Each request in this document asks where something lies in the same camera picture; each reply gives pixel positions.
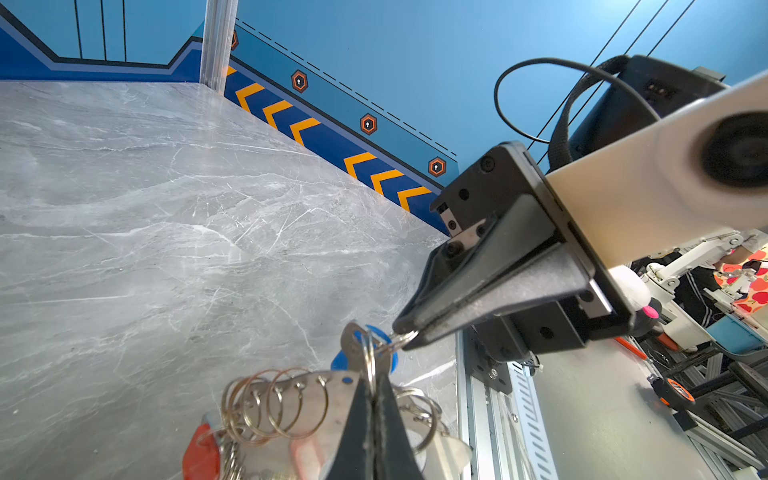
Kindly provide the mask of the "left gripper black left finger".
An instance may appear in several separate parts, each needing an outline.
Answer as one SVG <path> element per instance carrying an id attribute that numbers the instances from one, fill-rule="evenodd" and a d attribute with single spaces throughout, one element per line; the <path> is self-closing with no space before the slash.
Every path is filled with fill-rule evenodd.
<path id="1" fill-rule="evenodd" d="M 374 477 L 373 401 L 368 381 L 356 387 L 340 443 L 326 478 L 366 480 Z"/>

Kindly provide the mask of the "orange black tape measure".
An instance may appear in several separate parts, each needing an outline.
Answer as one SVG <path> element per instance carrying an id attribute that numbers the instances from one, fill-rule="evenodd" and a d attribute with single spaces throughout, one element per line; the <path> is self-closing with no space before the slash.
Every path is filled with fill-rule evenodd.
<path id="1" fill-rule="evenodd" d="M 677 381 L 652 375 L 650 385 L 659 400 L 674 410 L 687 410 L 695 405 L 693 395 Z"/>

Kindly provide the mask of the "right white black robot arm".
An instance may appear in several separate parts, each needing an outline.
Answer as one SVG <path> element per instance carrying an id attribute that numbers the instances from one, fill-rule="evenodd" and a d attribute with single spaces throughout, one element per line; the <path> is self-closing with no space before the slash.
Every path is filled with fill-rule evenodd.
<path id="1" fill-rule="evenodd" d="M 549 141 L 552 169 L 647 127 L 720 82 L 647 57 L 620 55 L 584 67 L 568 95 L 607 83 L 576 131 L 563 111 Z M 413 350 L 465 329 L 499 361 L 583 347 L 628 334 L 637 310 L 520 142 L 504 142 L 432 203 L 449 239 L 427 259 L 416 293 L 393 324 Z"/>

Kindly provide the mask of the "white vented grille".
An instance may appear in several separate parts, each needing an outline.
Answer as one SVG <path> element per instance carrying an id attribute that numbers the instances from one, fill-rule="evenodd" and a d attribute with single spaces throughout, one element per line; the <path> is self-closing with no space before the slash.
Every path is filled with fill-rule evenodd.
<path id="1" fill-rule="evenodd" d="M 510 362 L 508 369 L 529 471 L 534 479 L 557 480 L 558 474 L 533 377 L 527 366 L 517 362 Z"/>

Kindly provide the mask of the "red tag key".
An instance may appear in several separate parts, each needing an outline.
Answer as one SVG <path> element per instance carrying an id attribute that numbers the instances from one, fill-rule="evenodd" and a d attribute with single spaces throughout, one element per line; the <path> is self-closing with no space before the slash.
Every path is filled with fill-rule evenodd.
<path id="1" fill-rule="evenodd" d="M 222 478 L 222 454 L 218 430 L 209 415 L 202 417 L 182 458 L 184 480 L 219 480 Z"/>

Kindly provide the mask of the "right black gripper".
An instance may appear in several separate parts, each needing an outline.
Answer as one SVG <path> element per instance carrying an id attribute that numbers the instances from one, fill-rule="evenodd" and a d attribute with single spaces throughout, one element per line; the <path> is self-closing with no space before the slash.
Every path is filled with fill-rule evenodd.
<path id="1" fill-rule="evenodd" d="M 392 325 L 404 350 L 489 320 L 537 354 L 632 330 L 634 307 L 521 143 L 493 147 L 433 208 L 451 237 L 431 255 L 427 296 Z"/>

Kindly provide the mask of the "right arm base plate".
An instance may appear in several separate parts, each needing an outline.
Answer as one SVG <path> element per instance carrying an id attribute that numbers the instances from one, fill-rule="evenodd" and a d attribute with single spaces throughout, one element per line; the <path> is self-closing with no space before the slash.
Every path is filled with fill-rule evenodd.
<path id="1" fill-rule="evenodd" d="M 528 376 L 535 375 L 541 367 L 538 356 L 527 348 L 517 331 L 503 331 L 502 338 L 482 340 L 475 329 L 462 332 L 464 366 L 467 373 L 489 389 L 502 394 L 513 390 L 509 364 L 515 363 Z"/>

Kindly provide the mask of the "metal keyring with chain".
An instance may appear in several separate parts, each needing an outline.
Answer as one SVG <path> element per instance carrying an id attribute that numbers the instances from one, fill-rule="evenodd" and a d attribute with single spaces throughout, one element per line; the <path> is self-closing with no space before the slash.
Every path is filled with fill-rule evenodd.
<path id="1" fill-rule="evenodd" d="M 397 354 L 409 342 L 390 335 Z M 327 479 L 361 379 L 374 401 L 380 383 L 392 385 L 423 479 L 458 479 L 471 448 L 453 436 L 438 402 L 415 387 L 378 373 L 371 353 L 365 371 L 266 369 L 231 381 L 221 399 L 218 430 L 221 479 Z"/>

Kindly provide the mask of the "blue tag key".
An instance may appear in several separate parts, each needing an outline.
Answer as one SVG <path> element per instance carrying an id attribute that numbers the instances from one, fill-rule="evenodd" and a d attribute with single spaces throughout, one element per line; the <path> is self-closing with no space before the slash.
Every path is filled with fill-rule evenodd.
<path id="1" fill-rule="evenodd" d="M 341 334 L 340 351 L 330 363 L 333 371 L 362 371 L 370 366 L 371 353 L 375 354 L 374 365 L 378 373 L 388 368 L 393 373 L 398 366 L 398 354 L 389 349 L 393 339 L 373 325 L 348 323 Z"/>

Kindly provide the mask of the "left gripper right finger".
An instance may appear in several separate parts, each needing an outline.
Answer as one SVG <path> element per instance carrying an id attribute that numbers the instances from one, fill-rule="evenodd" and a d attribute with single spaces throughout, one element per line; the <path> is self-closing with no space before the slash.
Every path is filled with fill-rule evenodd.
<path id="1" fill-rule="evenodd" d="M 373 401 L 373 478 L 422 480 L 390 383 L 380 383 Z"/>

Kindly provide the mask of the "aluminium front rail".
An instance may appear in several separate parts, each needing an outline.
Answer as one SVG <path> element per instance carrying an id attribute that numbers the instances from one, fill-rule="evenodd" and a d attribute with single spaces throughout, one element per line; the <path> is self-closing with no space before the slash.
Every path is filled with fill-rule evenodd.
<path id="1" fill-rule="evenodd" d="M 457 336 L 457 392 L 460 437 L 471 448 L 469 470 L 464 479 L 509 479 L 500 391 L 488 357 L 475 332 Z"/>

